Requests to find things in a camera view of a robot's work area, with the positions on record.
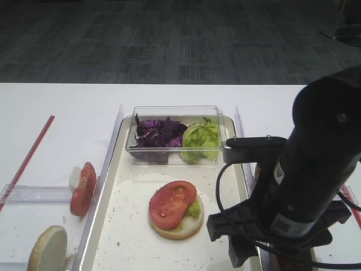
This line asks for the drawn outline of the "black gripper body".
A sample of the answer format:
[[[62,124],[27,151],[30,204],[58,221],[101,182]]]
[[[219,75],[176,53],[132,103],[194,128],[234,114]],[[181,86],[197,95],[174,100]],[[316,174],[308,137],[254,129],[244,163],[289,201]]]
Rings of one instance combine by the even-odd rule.
[[[247,199],[208,217],[206,227],[211,241],[228,236],[228,254],[233,267],[242,266],[247,259],[258,256],[260,248],[274,255],[314,268],[350,268],[351,264],[330,264],[306,261],[296,253],[333,241],[329,227],[345,223],[351,213],[340,200],[331,201],[318,221],[303,224],[277,214],[271,224],[258,211],[254,199]]]

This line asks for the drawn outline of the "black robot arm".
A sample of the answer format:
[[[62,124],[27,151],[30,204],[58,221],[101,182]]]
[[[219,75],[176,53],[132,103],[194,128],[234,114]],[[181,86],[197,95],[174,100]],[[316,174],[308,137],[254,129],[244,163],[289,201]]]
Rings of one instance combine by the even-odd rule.
[[[345,223],[354,205],[341,188],[360,162],[360,68],[322,77],[296,96],[288,138],[230,138],[225,167],[256,163],[258,178],[248,199],[208,217],[211,241],[228,237],[238,268],[258,249],[312,268],[353,270],[299,254],[332,242],[329,228]]]

